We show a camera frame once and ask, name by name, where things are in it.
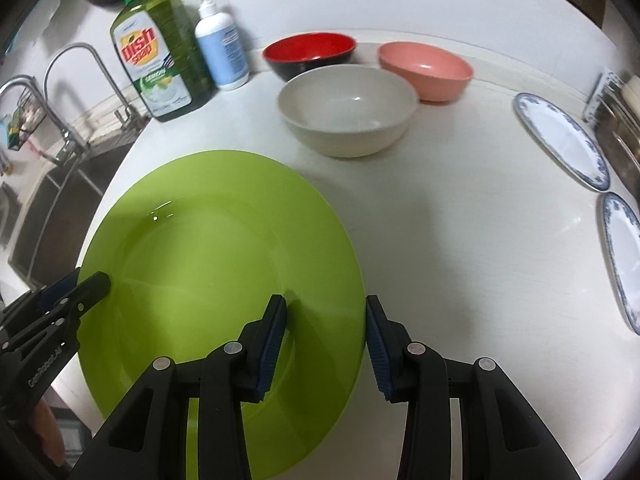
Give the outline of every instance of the plate rim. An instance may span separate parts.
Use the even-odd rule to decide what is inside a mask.
[[[627,219],[629,219],[632,223],[635,223],[639,235],[640,221],[638,220],[638,216],[636,216],[636,213],[634,212],[632,207],[626,202],[624,198],[622,198],[617,193],[613,191],[604,192],[598,200],[598,224],[600,225],[600,229],[602,231],[602,245],[605,250],[604,252],[607,270],[610,274],[609,281],[611,282],[611,285],[613,286],[613,289],[615,291],[618,304],[622,307],[622,310],[625,313],[628,324],[637,335],[640,335],[640,319],[637,322],[633,321],[634,315],[631,312],[631,307],[629,305],[628,299],[626,298],[625,289],[622,285],[622,280],[620,279],[620,274],[616,266],[613,241],[610,230],[607,227],[610,223],[607,219],[607,204],[612,201],[617,201],[618,203],[620,203],[626,209],[626,212],[631,214],[633,220],[629,219],[629,216],[626,215],[625,212],[625,216],[627,217]]]
[[[523,97],[525,96],[535,97],[536,99],[539,99],[545,102],[547,105],[551,105],[553,108],[556,108],[564,116],[567,122],[572,126],[574,126],[574,129],[577,128],[577,131],[583,135],[584,139],[593,143],[593,148],[596,154],[600,157],[600,159],[604,164],[604,169],[605,169],[604,173],[606,177],[604,184],[598,184],[597,182],[591,181],[589,177],[580,173],[576,168],[574,168],[566,160],[564,160],[564,158],[562,158],[562,156],[558,152],[556,152],[553,146],[551,146],[548,142],[546,142],[546,140],[540,134],[540,131],[538,130],[536,125],[525,115],[524,111],[521,108],[522,106],[521,102]],[[604,154],[602,153],[602,150],[600,149],[598,143],[595,140],[591,139],[591,137],[587,134],[585,129],[582,126],[580,126],[580,124],[578,124],[577,121],[574,120],[574,118],[572,118],[568,113],[562,110],[562,108],[553,104],[551,101],[543,97],[540,97],[539,95],[532,94],[531,92],[520,92],[516,94],[516,96],[513,98],[513,107],[518,117],[520,118],[520,120],[527,127],[527,130],[531,134],[533,134],[535,139],[542,145],[542,147],[545,148],[546,151],[550,153],[555,158],[555,160],[558,161],[565,169],[567,169],[578,181],[580,181],[581,184],[585,185],[587,188],[591,189],[592,191],[596,191],[599,193],[604,193],[609,190],[609,188],[611,187],[611,175],[610,175],[609,167],[607,165],[607,159],[604,157]]]

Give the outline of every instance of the blue and white plate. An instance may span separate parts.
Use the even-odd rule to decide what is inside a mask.
[[[640,335],[640,222],[612,192],[601,198],[600,222],[613,287],[631,328]]]
[[[595,191],[609,189],[609,168],[604,156],[580,124],[537,95],[518,94],[513,104],[536,139],[574,176]]]

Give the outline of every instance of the white bowl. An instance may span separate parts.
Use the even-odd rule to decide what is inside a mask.
[[[296,137],[328,156],[364,156],[398,140],[418,108],[400,76],[368,66],[323,66],[289,81],[278,108]]]

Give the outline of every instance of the kitchen faucet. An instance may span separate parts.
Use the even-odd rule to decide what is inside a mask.
[[[65,141],[64,145],[58,152],[56,156],[46,155],[45,153],[41,153],[47,160],[50,160],[54,164],[59,166],[63,166],[67,161],[69,161],[73,155],[83,155],[89,149],[89,144],[81,137],[78,131],[71,126],[70,124],[66,124],[65,121],[60,118],[60,116],[52,110],[51,106],[47,102],[47,100],[42,95],[40,88],[38,87],[38,82],[36,79],[30,75],[19,74],[4,83],[0,87],[0,98],[5,94],[5,92],[16,86],[21,86],[26,88],[31,92],[34,99],[38,102],[38,104],[42,107],[45,115],[51,119],[56,127],[60,130],[60,134],[62,135],[62,139]]]
[[[121,131],[123,133],[133,131],[134,133],[139,134],[146,126],[147,120],[140,115],[140,112],[137,110],[137,108],[134,105],[130,104],[127,101],[126,97],[124,97],[124,94],[122,93],[120,88],[118,88],[118,85],[116,85],[116,82],[113,80],[113,77],[111,77],[111,74],[109,74],[109,71],[107,70],[107,67],[104,65],[104,62],[100,57],[100,54],[98,54],[98,51],[89,43],[78,41],[77,43],[68,44],[66,47],[62,48],[51,59],[51,61],[49,62],[49,66],[47,66],[47,69],[45,70],[44,78],[42,80],[42,88],[44,89],[44,98],[46,100],[49,99],[49,95],[47,91],[47,83],[49,82],[49,74],[51,72],[51,69],[53,68],[53,65],[60,58],[60,56],[62,56],[65,52],[68,52],[69,50],[73,50],[75,48],[82,48],[84,50],[88,50],[89,53],[91,53],[91,55],[94,57],[96,64],[100,68],[100,71],[102,72],[105,79],[113,89],[113,92],[116,94],[116,97],[120,100],[120,102],[124,106],[124,112],[125,112],[126,118],[122,117],[119,110],[116,110],[114,112],[114,114],[120,121]]]

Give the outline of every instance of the bottle label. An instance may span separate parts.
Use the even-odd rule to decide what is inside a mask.
[[[233,83],[249,72],[235,25],[198,38],[198,44],[217,85]]]
[[[164,38],[145,11],[119,24],[113,36],[125,70],[155,117],[191,103],[191,94],[174,66]]]

